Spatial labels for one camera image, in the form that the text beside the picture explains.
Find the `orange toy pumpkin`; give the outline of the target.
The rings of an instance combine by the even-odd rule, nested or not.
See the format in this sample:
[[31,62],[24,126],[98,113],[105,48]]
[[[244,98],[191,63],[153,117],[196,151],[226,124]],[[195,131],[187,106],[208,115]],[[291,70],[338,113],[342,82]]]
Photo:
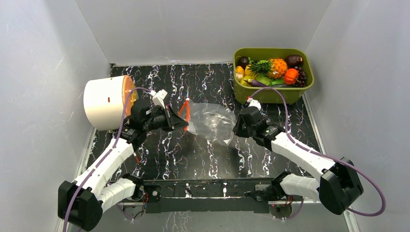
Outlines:
[[286,71],[284,75],[284,83],[287,85],[293,85],[296,83],[297,78],[299,76],[299,72],[296,69],[290,68]]

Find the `clear orange zip top bag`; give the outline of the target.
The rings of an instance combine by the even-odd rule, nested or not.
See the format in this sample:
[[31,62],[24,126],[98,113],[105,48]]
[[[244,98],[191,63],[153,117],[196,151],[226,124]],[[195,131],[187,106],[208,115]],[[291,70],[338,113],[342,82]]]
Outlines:
[[194,103],[186,98],[178,116],[188,122],[185,131],[212,143],[228,146],[234,137],[235,114],[215,103]]

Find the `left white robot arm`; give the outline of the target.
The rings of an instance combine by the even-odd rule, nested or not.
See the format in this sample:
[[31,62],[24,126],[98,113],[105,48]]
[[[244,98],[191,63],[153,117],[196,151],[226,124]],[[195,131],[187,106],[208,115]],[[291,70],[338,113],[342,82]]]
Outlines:
[[123,175],[114,183],[109,180],[142,145],[150,131],[170,132],[189,125],[167,104],[152,108],[134,103],[131,114],[122,117],[121,122],[103,154],[84,173],[71,182],[64,181],[58,189],[58,217],[85,231],[92,230],[106,210],[124,199],[159,201],[159,186],[145,185],[142,179],[131,174]]

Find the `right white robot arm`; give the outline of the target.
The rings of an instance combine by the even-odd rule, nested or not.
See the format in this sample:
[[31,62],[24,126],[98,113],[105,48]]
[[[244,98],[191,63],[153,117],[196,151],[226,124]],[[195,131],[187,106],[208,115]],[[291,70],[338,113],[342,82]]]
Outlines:
[[283,127],[268,122],[255,106],[240,111],[233,132],[239,137],[252,138],[258,145],[286,157],[311,175],[299,176],[284,171],[264,189],[256,187],[254,192],[248,193],[257,201],[285,200],[296,195],[319,201],[331,213],[340,215],[364,192],[349,159],[335,162],[315,155],[311,147],[290,139]]

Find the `dark red toy grapes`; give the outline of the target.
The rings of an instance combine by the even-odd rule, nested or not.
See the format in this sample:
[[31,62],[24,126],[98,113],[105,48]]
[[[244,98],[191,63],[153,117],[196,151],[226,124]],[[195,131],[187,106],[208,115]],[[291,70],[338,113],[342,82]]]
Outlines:
[[299,66],[295,66],[294,69],[298,71],[298,77],[296,79],[295,85],[297,87],[306,87],[308,78],[306,72]]

